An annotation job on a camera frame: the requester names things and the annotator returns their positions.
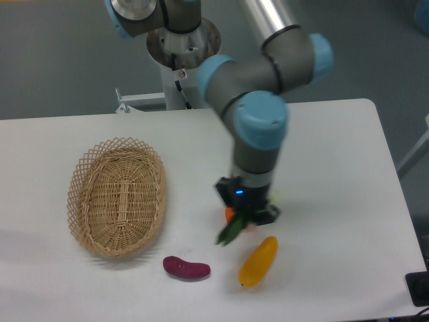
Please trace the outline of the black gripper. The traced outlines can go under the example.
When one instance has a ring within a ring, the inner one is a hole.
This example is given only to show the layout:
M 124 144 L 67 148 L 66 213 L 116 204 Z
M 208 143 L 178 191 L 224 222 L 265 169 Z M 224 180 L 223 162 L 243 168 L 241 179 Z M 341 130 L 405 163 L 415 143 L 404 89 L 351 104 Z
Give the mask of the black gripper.
M 215 188 L 227 207 L 235 211 L 249 212 L 249 222 L 255 225 L 274 223 L 281 210 L 269 202 L 270 183 L 249 186 L 241 176 L 220 177 Z

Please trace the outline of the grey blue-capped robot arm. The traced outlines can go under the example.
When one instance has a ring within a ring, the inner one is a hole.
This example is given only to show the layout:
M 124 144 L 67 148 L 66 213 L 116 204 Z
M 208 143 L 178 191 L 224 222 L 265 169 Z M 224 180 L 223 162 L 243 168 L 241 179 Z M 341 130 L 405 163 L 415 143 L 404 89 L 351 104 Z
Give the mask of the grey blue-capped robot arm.
M 269 201 L 275 165 L 287 132 L 282 94 L 328 75 L 329 41 L 306 34 L 283 1 L 241 1 L 261 54 L 246 63 L 221 54 L 217 27 L 199 1 L 106 1 L 124 38 L 146 35 L 160 68 L 166 108 L 211 107 L 233 137 L 231 172 L 217 181 L 233 221 L 242 226 L 274 222 Z

